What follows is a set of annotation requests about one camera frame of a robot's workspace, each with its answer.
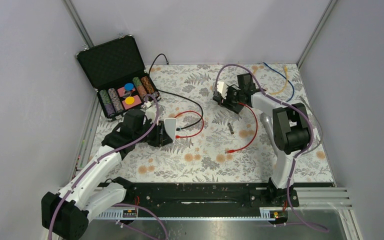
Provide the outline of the white router box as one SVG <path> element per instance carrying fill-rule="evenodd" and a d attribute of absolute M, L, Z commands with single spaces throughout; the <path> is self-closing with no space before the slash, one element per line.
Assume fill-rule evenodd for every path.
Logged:
<path fill-rule="evenodd" d="M 174 142 L 176 139 L 177 119 L 176 118 L 165 118 L 163 123 L 164 123 L 164 129 L 165 129 L 166 134 Z"/>

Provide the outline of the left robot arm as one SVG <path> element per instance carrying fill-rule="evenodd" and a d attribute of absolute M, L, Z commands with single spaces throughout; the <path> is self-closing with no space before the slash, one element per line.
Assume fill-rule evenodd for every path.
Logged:
<path fill-rule="evenodd" d="M 159 111 L 133 109 L 107 134 L 92 160 L 57 193 L 47 192 L 41 199 L 42 226 L 50 240 L 56 234 L 66 240 L 78 240 L 99 214 L 121 203 L 137 200 L 134 184 L 116 177 L 102 190 L 96 188 L 104 177 L 135 149 L 137 143 L 162 147 L 174 142 L 176 118 L 159 119 Z"/>

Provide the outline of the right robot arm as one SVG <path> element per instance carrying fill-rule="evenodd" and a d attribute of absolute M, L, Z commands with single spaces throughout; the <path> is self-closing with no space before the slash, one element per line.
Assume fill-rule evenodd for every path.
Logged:
<path fill-rule="evenodd" d="M 268 181 L 266 199 L 271 205 L 279 206 L 293 191 L 294 156 L 310 145 L 312 139 L 307 110 L 303 103 L 286 106 L 275 101 L 256 87 L 249 73 L 238 75 L 237 80 L 237 86 L 217 82 L 213 100 L 236 114 L 246 106 L 262 112 L 262 123 L 271 135 L 277 157 Z"/>

